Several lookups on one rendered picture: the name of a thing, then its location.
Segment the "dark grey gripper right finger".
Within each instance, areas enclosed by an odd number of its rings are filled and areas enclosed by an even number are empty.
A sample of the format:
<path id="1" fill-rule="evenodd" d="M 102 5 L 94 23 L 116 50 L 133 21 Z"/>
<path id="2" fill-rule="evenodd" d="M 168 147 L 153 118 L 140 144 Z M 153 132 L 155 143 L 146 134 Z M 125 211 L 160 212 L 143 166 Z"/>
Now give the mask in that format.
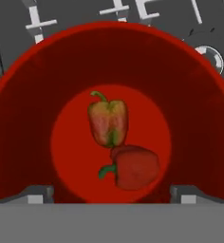
<path id="1" fill-rule="evenodd" d="M 170 187 L 171 199 L 174 204 L 221 204 L 224 199 L 209 196 L 194 185 L 172 185 Z"/>

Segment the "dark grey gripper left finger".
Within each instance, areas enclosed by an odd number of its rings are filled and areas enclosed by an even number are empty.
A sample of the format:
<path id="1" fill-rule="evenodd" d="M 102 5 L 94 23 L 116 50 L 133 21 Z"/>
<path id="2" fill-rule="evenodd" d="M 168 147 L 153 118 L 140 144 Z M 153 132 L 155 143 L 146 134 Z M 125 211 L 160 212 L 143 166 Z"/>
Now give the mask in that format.
<path id="1" fill-rule="evenodd" d="M 50 204 L 54 202 L 52 185 L 30 185 L 21 193 L 0 199 L 10 204 Z"/>

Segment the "red bell pepper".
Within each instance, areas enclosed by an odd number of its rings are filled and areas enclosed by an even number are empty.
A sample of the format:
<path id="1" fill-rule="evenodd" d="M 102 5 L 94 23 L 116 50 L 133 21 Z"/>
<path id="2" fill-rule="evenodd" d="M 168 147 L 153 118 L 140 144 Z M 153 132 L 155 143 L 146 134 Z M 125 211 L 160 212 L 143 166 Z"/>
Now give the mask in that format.
<path id="1" fill-rule="evenodd" d="M 98 177 L 114 173 L 116 185 L 123 190 L 139 190 L 159 175 L 159 156 L 149 149 L 136 145 L 118 146 L 111 150 L 110 158 L 112 163 L 103 166 Z"/>

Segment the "red pot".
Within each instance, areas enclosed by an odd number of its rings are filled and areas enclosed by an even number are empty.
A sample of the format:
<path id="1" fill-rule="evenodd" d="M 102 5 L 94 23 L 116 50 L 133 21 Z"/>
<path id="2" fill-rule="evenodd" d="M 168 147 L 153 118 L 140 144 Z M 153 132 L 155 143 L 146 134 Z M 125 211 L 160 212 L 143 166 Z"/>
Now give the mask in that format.
<path id="1" fill-rule="evenodd" d="M 110 150 L 94 141 L 87 108 L 124 101 L 126 141 L 159 156 L 159 175 L 126 191 Z M 139 24 L 103 22 L 33 46 L 0 81 L 0 198 L 52 185 L 60 203 L 166 203 L 172 185 L 224 199 L 224 81 L 179 39 Z"/>

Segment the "orange green bell pepper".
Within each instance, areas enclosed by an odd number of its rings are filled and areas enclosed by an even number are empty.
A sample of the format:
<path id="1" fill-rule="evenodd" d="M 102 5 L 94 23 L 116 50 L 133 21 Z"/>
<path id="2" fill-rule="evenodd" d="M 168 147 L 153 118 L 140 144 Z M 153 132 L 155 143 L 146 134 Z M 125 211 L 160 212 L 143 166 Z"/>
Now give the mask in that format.
<path id="1" fill-rule="evenodd" d="M 87 108 L 92 136 L 100 146 L 112 148 L 124 143 L 128 130 L 128 109 L 122 100 L 109 101 L 103 93 L 91 91 L 100 98 Z"/>

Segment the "silver hob knob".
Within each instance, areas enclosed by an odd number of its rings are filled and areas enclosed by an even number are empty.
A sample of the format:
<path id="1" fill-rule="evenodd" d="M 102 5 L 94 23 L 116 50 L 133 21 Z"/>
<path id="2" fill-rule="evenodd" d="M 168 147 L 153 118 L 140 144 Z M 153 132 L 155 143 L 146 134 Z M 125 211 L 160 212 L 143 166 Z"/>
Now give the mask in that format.
<path id="1" fill-rule="evenodd" d="M 210 46 L 199 46 L 195 48 L 195 51 L 204 56 L 219 74 L 223 72 L 224 60 L 217 49 Z"/>

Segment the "dark grey hob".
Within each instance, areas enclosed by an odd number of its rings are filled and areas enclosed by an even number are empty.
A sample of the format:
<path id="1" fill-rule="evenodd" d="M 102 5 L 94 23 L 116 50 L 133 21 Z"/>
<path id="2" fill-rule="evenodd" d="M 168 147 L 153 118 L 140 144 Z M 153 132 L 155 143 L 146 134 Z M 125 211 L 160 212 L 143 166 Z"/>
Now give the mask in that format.
<path id="1" fill-rule="evenodd" d="M 224 0 L 0 0 L 0 77 L 34 44 L 96 21 L 159 28 L 194 48 L 214 47 L 224 60 Z"/>

